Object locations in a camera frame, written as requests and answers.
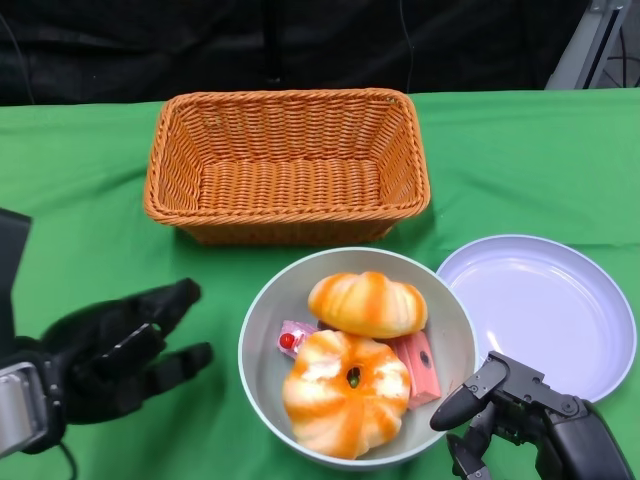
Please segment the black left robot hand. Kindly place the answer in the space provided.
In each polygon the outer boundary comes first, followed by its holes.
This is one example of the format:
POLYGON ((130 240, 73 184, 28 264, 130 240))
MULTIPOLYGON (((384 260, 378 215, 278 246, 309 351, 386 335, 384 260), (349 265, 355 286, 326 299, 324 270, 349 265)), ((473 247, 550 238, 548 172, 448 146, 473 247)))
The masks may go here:
POLYGON ((125 417, 205 369, 213 360, 210 343, 170 352, 166 342, 200 298, 200 286, 185 278, 55 322, 39 345, 53 368, 64 421, 88 425, 125 417))

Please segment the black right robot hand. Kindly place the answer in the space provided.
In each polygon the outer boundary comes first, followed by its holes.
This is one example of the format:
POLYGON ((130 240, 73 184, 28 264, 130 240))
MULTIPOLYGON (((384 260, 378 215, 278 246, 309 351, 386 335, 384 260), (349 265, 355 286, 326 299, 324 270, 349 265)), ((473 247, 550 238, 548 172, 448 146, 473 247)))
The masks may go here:
POLYGON ((635 477, 592 403, 551 389, 541 372, 496 351, 442 402, 430 426, 446 434, 461 479, 493 477, 483 461, 493 436, 534 445, 542 479, 635 477))

